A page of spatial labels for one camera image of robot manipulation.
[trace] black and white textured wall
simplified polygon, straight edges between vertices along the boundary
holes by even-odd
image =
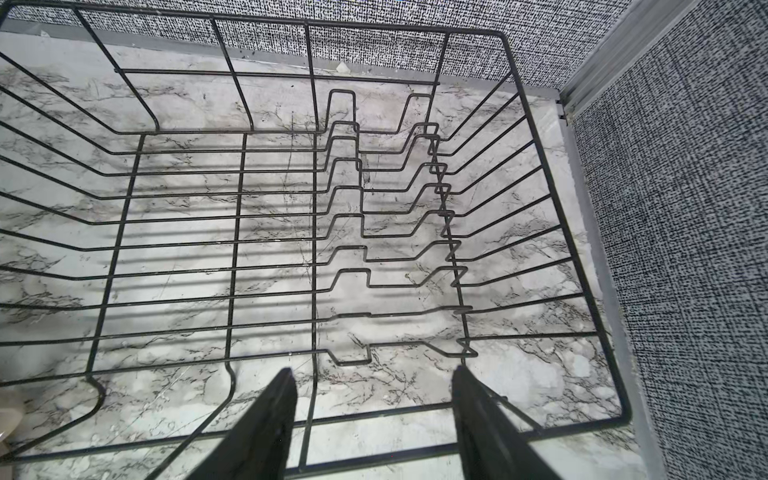
[[[631,0],[90,0],[93,3],[175,8],[238,15],[268,15],[350,22],[451,25],[501,30],[509,37],[523,82],[561,87],[613,26]],[[11,18],[78,25],[63,9],[15,8]],[[215,43],[206,21],[157,16],[87,14],[98,29]],[[222,22],[230,47],[302,55],[302,28]],[[361,34],[313,28],[313,54],[364,65],[433,71],[439,35]],[[445,73],[498,79],[508,72],[498,40],[452,38]]]
[[[669,478],[768,478],[765,1],[703,0],[574,126]]]

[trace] black wire dish rack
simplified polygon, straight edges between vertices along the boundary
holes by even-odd
[[[22,424],[3,464],[117,464],[127,455],[147,478],[174,461],[182,475],[285,366],[300,391],[291,478],[455,454],[455,441],[439,435],[362,454],[341,439],[383,435],[351,426],[360,422],[384,419],[381,429],[400,419],[407,437],[416,415],[450,415],[458,364],[527,439],[628,422],[504,34],[36,1],[7,2],[0,22],[13,8],[54,11],[84,28],[103,54],[88,58],[108,62],[116,80],[107,88],[121,94],[108,99],[119,108],[84,99],[0,52],[0,271],[10,292],[0,304],[0,387],[22,394],[33,424]],[[130,49],[105,46],[91,26],[116,18],[190,22],[220,46],[223,60],[212,62],[223,68],[123,68]],[[229,50],[248,28],[300,39],[308,68],[247,70]],[[322,32],[350,43],[418,41],[434,76],[319,73],[313,39]],[[508,66],[493,89],[475,97],[440,82],[462,60],[457,48],[492,42]],[[234,96],[212,102],[165,79]],[[509,81],[519,94],[504,92]],[[180,105],[164,108],[164,95]],[[217,113],[222,105],[231,111]],[[200,126],[201,111],[220,123]],[[530,392],[511,349],[557,363],[567,378],[553,388],[567,398],[545,392],[516,405]],[[516,391],[501,391],[499,379]],[[610,394],[574,398],[590,387]],[[133,420],[124,425],[125,416]],[[450,417],[432,421],[427,430],[453,435]],[[361,432],[372,438],[358,440]]]

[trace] gray woven pattern wallpaper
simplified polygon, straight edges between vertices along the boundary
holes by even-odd
[[[768,478],[768,8],[703,0],[575,121],[669,478]]]
[[[509,37],[526,84],[560,88],[617,21],[631,0],[91,0],[93,3],[149,8],[194,9],[238,15],[267,15],[349,22],[451,25],[491,28]],[[68,11],[15,8],[11,18],[79,25]],[[89,13],[97,29],[213,44],[206,21],[157,16]],[[222,22],[227,45],[244,50],[302,55],[301,28]],[[313,54],[330,60],[379,67],[433,71],[442,37],[314,28]],[[444,72],[499,79],[508,72],[501,42],[452,37]]]

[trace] empty dish rack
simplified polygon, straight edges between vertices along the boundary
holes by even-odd
[[[498,361],[494,356],[498,351],[482,348],[493,342],[531,342],[531,348],[562,362],[567,362],[563,355],[571,354],[561,353],[559,346],[573,349],[576,342],[580,349],[594,350],[587,357],[604,368],[603,373],[593,369],[584,374],[600,377],[615,391],[603,412],[560,412],[551,422],[535,420],[505,392],[494,392],[527,438],[628,421],[609,339],[502,33],[34,1],[6,3],[3,20],[12,8],[56,8],[57,15],[81,25],[122,82],[111,88],[122,89],[125,101],[140,108],[122,115],[103,105],[93,107],[58,87],[50,75],[26,68],[24,58],[0,53],[15,75],[15,83],[0,86],[0,92],[3,103],[17,110],[4,112],[24,112],[0,119],[5,138],[14,139],[11,147],[2,145],[3,176],[34,185],[15,190],[6,182],[0,192],[11,212],[0,234],[14,252],[4,256],[0,271],[16,294],[10,300],[13,293],[5,295],[0,305],[9,319],[4,325],[9,335],[3,336],[0,349],[17,359],[30,349],[53,349],[67,358],[41,354],[45,359],[39,368],[21,365],[27,360],[9,360],[6,365],[15,370],[2,373],[0,387],[20,389],[43,411],[44,402],[53,402],[48,396],[70,395],[72,389],[88,405],[82,411],[71,408],[69,420],[28,430],[3,463],[165,447],[165,460],[145,465],[148,478],[155,478],[190,445],[227,433],[237,413],[271,379],[265,374],[263,381],[249,383],[256,374],[248,365],[258,360],[274,361],[272,373],[278,366],[292,366],[300,391],[303,379],[306,401],[300,400],[294,428],[300,450],[295,465],[289,463],[289,477],[452,454],[455,443],[446,442],[354,458],[314,458],[310,433],[321,425],[449,412],[451,366],[477,365],[480,380],[488,369],[504,368],[498,364],[503,356]],[[91,27],[120,15],[209,28],[226,67],[121,67],[125,55],[106,47]],[[245,25],[291,30],[303,39],[308,68],[244,71],[244,62],[231,59],[229,51],[237,36],[233,32]],[[435,74],[413,80],[318,73],[313,36],[321,30],[416,38],[432,49]],[[498,42],[508,68],[471,110],[456,108],[456,115],[446,113],[455,106],[456,90],[440,82],[447,64],[461,60],[452,58],[454,40],[464,46]],[[217,82],[216,88],[229,88],[240,118],[226,123],[229,112],[221,114],[223,124],[187,127],[198,115],[194,102],[201,109],[218,108],[207,95],[192,94],[178,95],[186,106],[157,114],[152,99],[163,94],[157,92],[164,78],[205,79]],[[142,87],[142,81],[157,84]],[[504,92],[509,81],[518,94]],[[306,114],[286,107],[293,109],[286,127],[280,109],[293,94],[280,92],[301,87],[309,87],[302,94],[309,95],[311,106]],[[30,91],[34,99],[25,97]],[[371,98],[399,116],[368,118],[362,106]],[[128,127],[114,127],[121,121]],[[376,126],[377,121],[389,126]],[[43,139],[30,125],[58,137]],[[72,147],[72,142],[85,147]],[[14,150],[17,144],[24,147]],[[202,185],[195,183],[201,178]],[[62,206],[56,189],[77,200]],[[525,222],[515,223],[521,217]],[[45,228],[36,230],[41,224]],[[530,245],[535,248],[526,250]],[[557,249],[550,245],[559,245],[562,255],[553,257]],[[537,286],[520,290],[515,282],[525,276],[538,279]],[[25,287],[30,279],[45,283],[44,292]],[[89,301],[94,295],[96,300]],[[535,318],[513,312],[535,312]],[[137,361],[115,361],[119,352]],[[483,356],[486,363],[473,363]],[[419,362],[427,364],[423,368],[434,366],[436,373],[429,378],[444,376],[444,385],[427,385],[413,396],[403,390],[393,394],[397,400],[379,398],[381,375],[397,377],[390,367],[402,362],[409,365],[403,371],[419,381]],[[176,433],[155,435],[125,427],[133,438],[115,432],[108,442],[78,443],[90,438],[87,431],[75,435],[78,428],[94,428],[90,425],[100,415],[120,415],[111,406],[132,408],[123,390],[127,383],[116,378],[131,374],[138,382],[163,370],[180,372],[174,381],[184,383],[179,379],[188,379],[182,375],[189,369],[204,378],[192,378],[184,387],[187,393],[176,383],[163,387],[163,392],[184,394],[177,402],[178,415],[185,415],[185,402],[191,404],[200,389],[202,396],[216,395],[205,390],[209,377],[228,380],[220,389],[226,398],[212,412],[191,413],[199,419],[186,430],[168,427]],[[146,380],[146,389],[153,388],[153,378]],[[416,380],[407,382],[415,385]],[[368,399],[350,399],[345,389],[354,382],[373,385],[362,391],[375,401],[360,407]],[[251,393],[238,395],[237,389],[247,385]],[[326,398],[336,403],[320,405]],[[382,403],[392,408],[370,407]]]

